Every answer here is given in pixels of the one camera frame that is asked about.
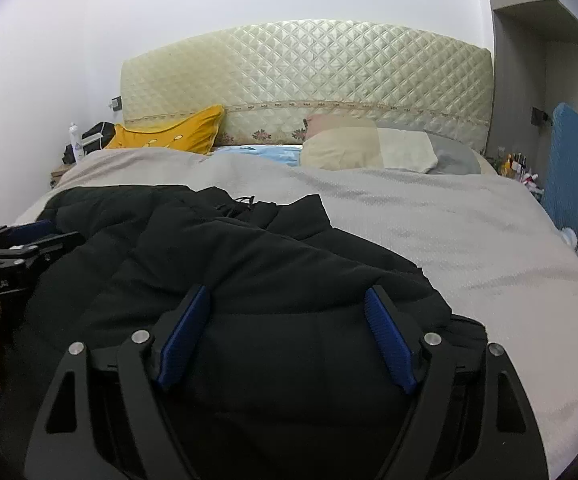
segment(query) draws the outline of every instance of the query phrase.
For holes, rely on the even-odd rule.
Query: wall outlet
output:
[[[122,97],[118,95],[118,97],[114,97],[111,99],[111,108],[114,112],[119,112],[122,110]]]
[[[549,114],[538,110],[537,108],[531,108],[531,124],[533,126],[543,126],[545,122],[550,121]]]

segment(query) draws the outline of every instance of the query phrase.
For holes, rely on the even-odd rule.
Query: black jacket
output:
[[[212,314],[184,380],[166,396],[203,479],[373,478],[410,405],[363,315],[383,286],[423,331],[482,353],[481,325],[452,330],[451,309],[410,261],[331,226],[320,197],[236,202],[217,188],[77,188],[40,219],[86,243],[38,281],[15,334],[0,437],[18,462],[69,344],[120,344],[175,308],[194,283]],[[24,383],[24,396],[19,393]]]

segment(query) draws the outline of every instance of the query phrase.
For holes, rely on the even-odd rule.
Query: white bottle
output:
[[[69,128],[69,139],[71,140],[71,147],[73,148],[73,157],[76,159],[77,164],[85,158],[85,149],[82,147],[82,137],[75,123],[71,123]]]
[[[578,246],[578,237],[571,227],[560,229],[560,236],[565,241],[565,244],[571,247],[574,251],[576,250],[576,247]]]

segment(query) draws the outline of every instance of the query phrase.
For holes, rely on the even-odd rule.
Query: light gray blanket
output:
[[[533,406],[550,476],[578,453],[578,258],[520,184],[498,176],[290,168],[247,155],[102,150],[26,211],[75,186],[218,186],[288,203],[322,197],[331,223],[421,266],[457,314],[505,346]]]

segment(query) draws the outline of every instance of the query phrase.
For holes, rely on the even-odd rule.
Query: beige pillow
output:
[[[496,170],[493,169],[493,166],[488,163],[486,158],[480,155],[478,152],[471,150],[473,155],[475,155],[478,164],[480,165],[480,173],[483,175],[497,175]]]
[[[300,165],[324,170],[396,168],[426,173],[438,163],[425,132],[377,128],[373,121],[312,116]]]

